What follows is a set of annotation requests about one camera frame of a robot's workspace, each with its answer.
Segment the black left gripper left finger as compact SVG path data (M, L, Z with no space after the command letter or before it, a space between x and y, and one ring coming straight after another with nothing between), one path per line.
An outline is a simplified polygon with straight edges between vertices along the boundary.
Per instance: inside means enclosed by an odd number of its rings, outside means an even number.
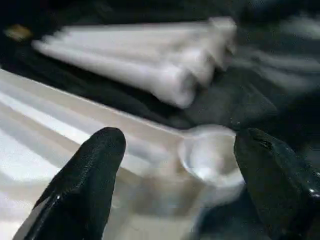
M53 177L13 238L102 239L125 150L120 129L95 132Z

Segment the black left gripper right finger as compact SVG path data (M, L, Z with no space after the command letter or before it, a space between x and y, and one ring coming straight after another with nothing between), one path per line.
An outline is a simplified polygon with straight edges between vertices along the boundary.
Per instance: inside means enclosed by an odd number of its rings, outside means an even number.
M248 128L234 156L259 219L272 240L320 238L320 174L287 143Z

